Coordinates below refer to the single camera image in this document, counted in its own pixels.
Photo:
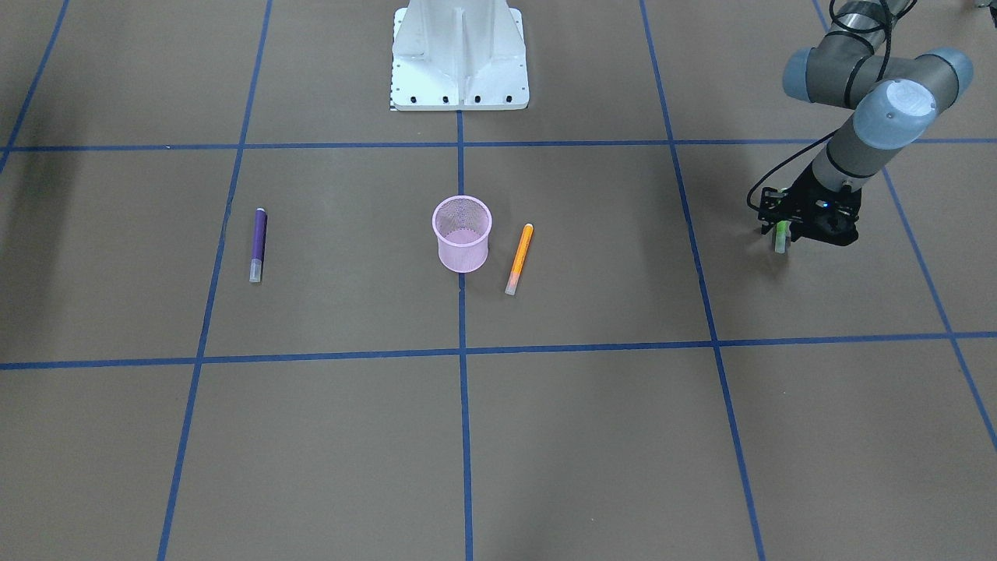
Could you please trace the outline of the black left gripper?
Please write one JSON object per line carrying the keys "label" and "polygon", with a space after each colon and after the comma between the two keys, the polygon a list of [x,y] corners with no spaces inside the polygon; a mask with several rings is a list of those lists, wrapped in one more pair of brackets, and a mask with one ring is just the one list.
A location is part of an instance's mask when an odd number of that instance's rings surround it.
{"label": "black left gripper", "polygon": [[861,190],[849,185],[840,191],[823,187],[813,173],[804,173],[788,190],[791,214],[798,217],[790,226],[790,240],[813,239],[835,246],[854,244],[859,238],[857,222],[861,210]]}

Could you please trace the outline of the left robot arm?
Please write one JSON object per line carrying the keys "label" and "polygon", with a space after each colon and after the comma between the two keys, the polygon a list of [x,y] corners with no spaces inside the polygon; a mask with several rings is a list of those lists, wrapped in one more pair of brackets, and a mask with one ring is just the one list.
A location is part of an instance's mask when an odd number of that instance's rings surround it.
{"label": "left robot arm", "polygon": [[788,96],[848,109],[851,116],[790,188],[763,192],[758,217],[766,230],[785,223],[790,242],[807,238],[846,246],[857,241],[865,183],[969,89],[974,66],[961,50],[893,56],[895,27],[913,6],[911,1],[830,5],[829,32],[818,46],[787,61],[783,87]]}

